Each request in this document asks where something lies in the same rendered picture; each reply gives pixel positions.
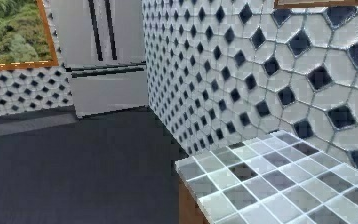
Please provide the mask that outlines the wooden framed window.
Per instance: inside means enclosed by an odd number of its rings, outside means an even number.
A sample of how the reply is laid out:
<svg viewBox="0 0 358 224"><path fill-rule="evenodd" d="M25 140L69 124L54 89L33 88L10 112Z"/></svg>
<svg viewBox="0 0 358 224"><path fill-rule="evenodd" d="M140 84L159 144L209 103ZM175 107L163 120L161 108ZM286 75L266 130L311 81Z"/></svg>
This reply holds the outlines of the wooden framed window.
<svg viewBox="0 0 358 224"><path fill-rule="evenodd" d="M358 6L358 0L274 0L275 9Z"/></svg>
<svg viewBox="0 0 358 224"><path fill-rule="evenodd" d="M57 65L44 0L0 0L0 71Z"/></svg>

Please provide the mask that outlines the grey fridge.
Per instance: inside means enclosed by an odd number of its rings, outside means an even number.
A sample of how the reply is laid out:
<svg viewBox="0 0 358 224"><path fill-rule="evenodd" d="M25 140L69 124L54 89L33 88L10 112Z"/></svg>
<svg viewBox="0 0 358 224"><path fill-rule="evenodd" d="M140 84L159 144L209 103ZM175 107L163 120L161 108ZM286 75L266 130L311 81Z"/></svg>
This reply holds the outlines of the grey fridge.
<svg viewBox="0 0 358 224"><path fill-rule="evenodd" d="M104 0L94 0L103 53L99 61L88 1L50 0L78 118L148 104L142 0L110 3L117 60L111 56Z"/></svg>

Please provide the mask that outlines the tiled top wooden counter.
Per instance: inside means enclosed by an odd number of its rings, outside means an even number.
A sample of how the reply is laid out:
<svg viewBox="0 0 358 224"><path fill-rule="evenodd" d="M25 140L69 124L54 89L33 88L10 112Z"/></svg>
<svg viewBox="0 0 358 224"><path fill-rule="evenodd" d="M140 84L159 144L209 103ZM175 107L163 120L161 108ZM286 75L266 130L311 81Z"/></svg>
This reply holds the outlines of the tiled top wooden counter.
<svg viewBox="0 0 358 224"><path fill-rule="evenodd" d="M358 170L283 130L175 165L209 224L358 224Z"/></svg>

